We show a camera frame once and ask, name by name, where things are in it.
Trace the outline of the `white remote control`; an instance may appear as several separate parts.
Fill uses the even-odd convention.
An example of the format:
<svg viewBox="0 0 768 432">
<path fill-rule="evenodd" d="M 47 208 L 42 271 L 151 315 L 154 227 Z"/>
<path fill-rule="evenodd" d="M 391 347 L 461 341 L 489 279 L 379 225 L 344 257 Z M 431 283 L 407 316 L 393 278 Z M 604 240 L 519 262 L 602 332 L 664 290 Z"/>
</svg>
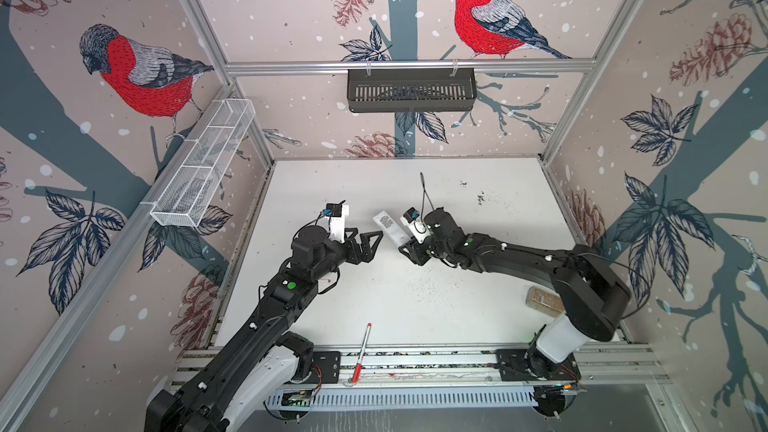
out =
<svg viewBox="0 0 768 432">
<path fill-rule="evenodd" d="M 401 247 L 410 240 L 410 236 L 386 211 L 376 214 L 373 221 L 396 247 Z"/>
</svg>

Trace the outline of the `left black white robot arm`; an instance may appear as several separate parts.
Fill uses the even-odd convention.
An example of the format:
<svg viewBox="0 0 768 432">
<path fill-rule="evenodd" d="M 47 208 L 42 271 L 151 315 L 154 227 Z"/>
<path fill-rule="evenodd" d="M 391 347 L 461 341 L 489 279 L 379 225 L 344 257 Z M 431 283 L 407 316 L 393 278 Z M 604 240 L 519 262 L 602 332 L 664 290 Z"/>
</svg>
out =
<svg viewBox="0 0 768 432">
<path fill-rule="evenodd" d="M 335 240 L 323 227 L 301 228 L 291 243 L 291 256 L 268 281 L 263 296 L 237 333 L 203 370 L 177 392 L 162 391 L 147 406 L 146 431 L 227 431 L 235 429 L 227 412 L 236 393 L 257 365 L 278 346 L 303 368 L 291 369 L 280 384 L 310 373 L 313 345 L 289 328 L 320 292 L 319 280 L 338 273 L 344 263 L 369 263 L 383 238 L 381 231 L 342 231 Z"/>
</svg>

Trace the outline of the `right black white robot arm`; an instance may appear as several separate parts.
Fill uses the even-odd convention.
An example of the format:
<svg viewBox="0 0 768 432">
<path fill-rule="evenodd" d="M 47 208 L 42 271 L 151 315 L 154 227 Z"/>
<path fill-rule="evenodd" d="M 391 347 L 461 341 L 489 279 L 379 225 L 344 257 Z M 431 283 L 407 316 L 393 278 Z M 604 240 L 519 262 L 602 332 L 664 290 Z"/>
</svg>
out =
<svg viewBox="0 0 768 432">
<path fill-rule="evenodd" d="M 408 209 L 400 221 L 412 234 L 398 251 L 419 266 L 438 259 L 451 268 L 498 273 L 554 290 L 564 310 L 534 336 L 525 370 L 549 379 L 585 343 L 613 339 L 630 301 L 630 290 L 608 263 L 585 245 L 546 250 L 466 234 L 442 207 L 421 216 Z"/>
</svg>

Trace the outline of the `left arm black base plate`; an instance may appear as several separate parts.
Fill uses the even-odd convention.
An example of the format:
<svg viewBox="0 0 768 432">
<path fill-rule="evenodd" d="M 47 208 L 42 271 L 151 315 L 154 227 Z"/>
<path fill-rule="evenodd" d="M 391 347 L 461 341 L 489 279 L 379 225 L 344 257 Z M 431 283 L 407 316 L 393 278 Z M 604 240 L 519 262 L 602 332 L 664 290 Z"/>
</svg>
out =
<svg viewBox="0 0 768 432">
<path fill-rule="evenodd" d="M 292 384 L 337 384 L 340 376 L 341 353 L 320 351 L 303 354 L 298 359 L 297 370 L 290 379 Z"/>
</svg>

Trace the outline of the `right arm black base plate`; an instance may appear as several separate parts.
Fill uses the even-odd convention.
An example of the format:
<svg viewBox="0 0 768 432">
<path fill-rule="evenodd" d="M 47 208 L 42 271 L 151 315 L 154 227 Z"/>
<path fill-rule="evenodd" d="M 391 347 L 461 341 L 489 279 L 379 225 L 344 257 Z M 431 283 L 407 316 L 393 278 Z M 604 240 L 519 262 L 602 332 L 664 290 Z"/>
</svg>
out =
<svg viewBox="0 0 768 432">
<path fill-rule="evenodd" d="M 495 351 L 496 369 L 503 382 L 556 381 L 577 382 L 581 374 L 573 354 L 555 363 L 535 347 L 507 348 Z"/>
</svg>

